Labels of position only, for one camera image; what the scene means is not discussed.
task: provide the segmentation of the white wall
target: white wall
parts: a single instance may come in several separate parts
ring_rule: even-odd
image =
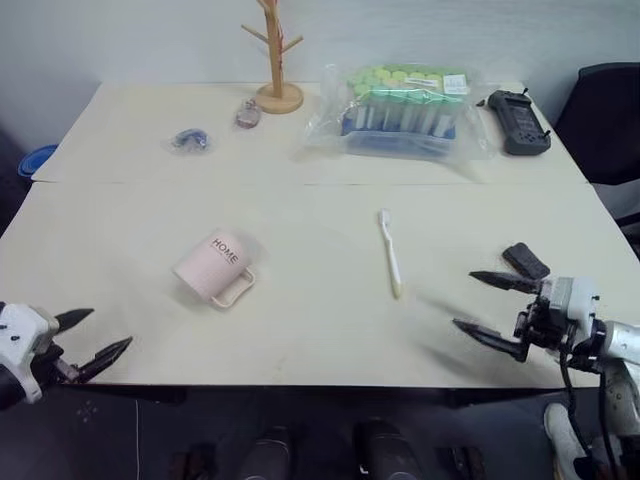
[[[281,0],[285,65],[421,61],[520,79],[554,120],[581,66],[640,59],[640,0]],[[0,128],[58,142],[104,80],[264,81],[253,0],[0,0]]]

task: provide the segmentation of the mug handle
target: mug handle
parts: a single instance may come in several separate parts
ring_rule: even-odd
[[[222,303],[220,300],[218,300],[216,297],[211,297],[211,301],[218,307],[220,308],[229,308],[230,306],[232,306],[234,303],[236,303],[236,300],[238,300],[238,298],[240,298],[240,296],[246,292],[247,290],[249,290],[251,287],[253,287],[253,284],[256,283],[256,276],[253,274],[253,272],[251,272],[251,270],[249,270],[248,268],[245,268],[244,271],[240,274],[241,276],[245,276],[249,278],[249,283],[247,284],[246,287],[244,287],[242,290],[240,290],[238,293],[236,293],[232,298],[229,299],[229,301],[227,303]]]

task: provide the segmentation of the white table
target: white table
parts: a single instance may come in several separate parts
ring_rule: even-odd
[[[392,213],[402,301],[390,292],[380,207]],[[256,286],[225,313],[170,272],[216,226],[262,245]],[[99,382],[558,387],[540,349],[518,364],[451,325],[459,316],[512,332],[530,297],[467,273],[506,270],[499,254],[517,241],[555,274],[592,276],[602,318],[637,322],[640,265],[579,184],[36,184],[0,242],[0,298],[54,313],[94,307],[58,338],[70,361],[133,335]]]
[[[566,149],[551,134],[551,149],[537,157],[502,153],[482,159],[467,137],[453,167],[304,149],[305,127],[319,104],[316,84],[303,84],[305,102],[288,115],[265,115],[253,130],[233,126],[243,99],[256,85],[100,87],[58,151],[35,174],[44,182],[171,182],[173,185],[428,185],[457,183],[585,183]],[[504,88],[521,91],[519,83]],[[543,128],[550,128],[535,108]],[[490,144],[503,138],[493,112],[478,109]],[[215,137],[201,157],[177,157],[164,145],[177,132],[198,127]]]

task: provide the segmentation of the floor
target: floor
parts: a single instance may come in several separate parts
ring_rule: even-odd
[[[268,426],[286,425],[297,450],[294,479],[353,479],[352,427],[379,417],[393,422],[409,439],[429,479],[459,478],[447,474],[436,455],[437,447],[454,445],[477,447],[488,479],[513,479],[514,472],[518,480],[551,479],[542,413],[548,403],[565,400],[563,393],[534,392],[537,395],[495,401],[527,393],[508,390],[97,390],[56,388],[36,405],[0,413],[2,478],[164,480],[170,478],[175,453],[207,444],[215,449],[213,478],[233,479],[254,438]],[[579,390],[578,402],[578,420],[585,435],[594,437],[596,392]]]

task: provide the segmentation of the wooden stand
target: wooden stand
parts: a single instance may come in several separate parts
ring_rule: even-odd
[[[267,22],[267,35],[242,25],[242,28],[269,46],[271,64],[271,83],[258,90],[256,103],[267,113],[289,113],[297,110],[304,99],[302,90],[282,78],[282,55],[302,41],[296,37],[283,46],[282,29],[278,19],[277,0],[257,0],[264,10]]]

